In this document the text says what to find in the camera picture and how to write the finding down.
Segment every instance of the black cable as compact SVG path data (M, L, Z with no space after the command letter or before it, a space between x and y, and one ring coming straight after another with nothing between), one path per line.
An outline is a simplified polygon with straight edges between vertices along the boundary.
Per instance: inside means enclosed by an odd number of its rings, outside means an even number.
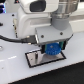
M1 36L1 35L0 35L0 39L8 41L8 42L22 43L22 40L9 39L9 38L6 38L6 37Z
M0 35L0 39L4 40L4 41L8 41L8 42L14 42L14 43L31 43L31 44L37 44L35 35L29 36L28 38L24 38L24 39L10 39L7 37L4 37L2 35Z

